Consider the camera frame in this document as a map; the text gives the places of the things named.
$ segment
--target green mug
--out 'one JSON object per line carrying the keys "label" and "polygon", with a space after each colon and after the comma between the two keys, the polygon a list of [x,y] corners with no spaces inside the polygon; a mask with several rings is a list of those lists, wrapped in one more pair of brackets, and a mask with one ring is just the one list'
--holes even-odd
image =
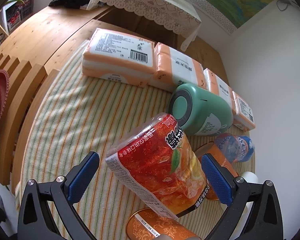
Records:
{"label": "green mug", "polygon": [[186,135],[217,136],[233,122],[231,108],[223,98],[188,83],[172,93],[168,113]]}

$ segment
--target lemon slice image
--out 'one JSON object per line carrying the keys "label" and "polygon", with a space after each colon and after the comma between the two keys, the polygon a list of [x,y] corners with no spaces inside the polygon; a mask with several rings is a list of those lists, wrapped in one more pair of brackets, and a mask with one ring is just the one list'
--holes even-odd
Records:
{"label": "lemon slice image", "polygon": [[202,179],[201,165],[195,155],[193,155],[190,160],[190,172],[191,172],[191,179],[193,180]]}

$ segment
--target striped towel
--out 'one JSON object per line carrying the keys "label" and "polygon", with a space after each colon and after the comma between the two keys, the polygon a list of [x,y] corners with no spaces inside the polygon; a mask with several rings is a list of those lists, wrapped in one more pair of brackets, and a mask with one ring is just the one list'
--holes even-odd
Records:
{"label": "striped towel", "polygon": [[[106,149],[146,119],[164,112],[170,93],[147,86],[83,76],[82,52],[85,41],[69,59],[47,92],[35,117],[27,141],[17,203],[29,179],[38,183],[66,175],[90,150],[100,155],[100,167],[82,199],[74,207],[98,240],[127,239],[125,225],[130,215],[146,205],[121,184],[104,162]],[[232,126],[228,132],[245,133]],[[190,136],[193,149],[212,137]],[[236,164],[238,172],[254,171],[254,157]],[[70,239],[58,213],[51,205],[58,228]],[[200,236],[207,236],[222,215],[218,201],[204,200],[179,222]]]}

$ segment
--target orange can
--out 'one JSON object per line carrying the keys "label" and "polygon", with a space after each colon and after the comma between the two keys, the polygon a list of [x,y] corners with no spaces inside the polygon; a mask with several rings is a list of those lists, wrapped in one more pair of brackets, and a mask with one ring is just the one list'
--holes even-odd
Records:
{"label": "orange can", "polygon": [[128,220],[126,234],[130,240],[151,240],[161,234],[170,236],[173,240],[186,240],[196,234],[180,225],[177,221],[158,216],[151,208],[135,212]]}
{"label": "orange can", "polygon": [[[220,164],[220,166],[226,167],[228,169],[228,171],[230,171],[232,176],[234,176],[234,177],[238,176],[238,173],[231,166],[230,162],[222,154],[222,152],[220,151],[218,146],[215,145],[213,142],[202,145],[194,153],[199,158],[200,162],[201,162],[201,157],[204,154],[210,153],[216,159],[216,161]],[[206,199],[212,200],[212,201],[219,200],[212,187],[210,187],[210,189],[206,195]]]}

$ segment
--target plastic-wrapped drink bottle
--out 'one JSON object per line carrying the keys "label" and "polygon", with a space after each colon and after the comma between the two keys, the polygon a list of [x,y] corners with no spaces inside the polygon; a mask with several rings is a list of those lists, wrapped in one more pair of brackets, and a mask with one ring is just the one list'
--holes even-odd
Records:
{"label": "plastic-wrapped drink bottle", "polygon": [[230,163],[246,162],[254,153],[255,146],[247,136],[235,136],[230,133],[222,133],[214,143]]}

